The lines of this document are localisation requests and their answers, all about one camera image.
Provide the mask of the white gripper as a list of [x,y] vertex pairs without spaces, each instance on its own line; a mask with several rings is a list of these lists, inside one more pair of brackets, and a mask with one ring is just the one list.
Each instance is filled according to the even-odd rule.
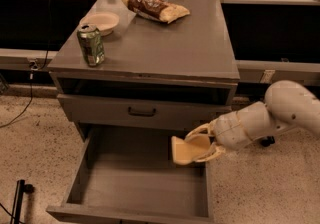
[[219,116],[211,123],[202,124],[186,137],[186,141],[191,141],[194,136],[207,135],[214,137],[216,143],[212,143],[208,151],[196,158],[197,162],[207,162],[225,153],[227,150],[240,150],[253,142],[253,135],[250,132],[252,120],[239,111],[230,112]]

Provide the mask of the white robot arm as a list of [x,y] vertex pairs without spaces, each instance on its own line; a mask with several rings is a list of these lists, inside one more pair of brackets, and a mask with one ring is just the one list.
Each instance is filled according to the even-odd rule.
[[205,162],[295,127],[320,136],[320,100],[304,86],[281,80],[268,87],[263,102],[223,114],[192,130],[185,141],[190,145],[202,139],[208,142],[206,150],[192,149],[191,161]]

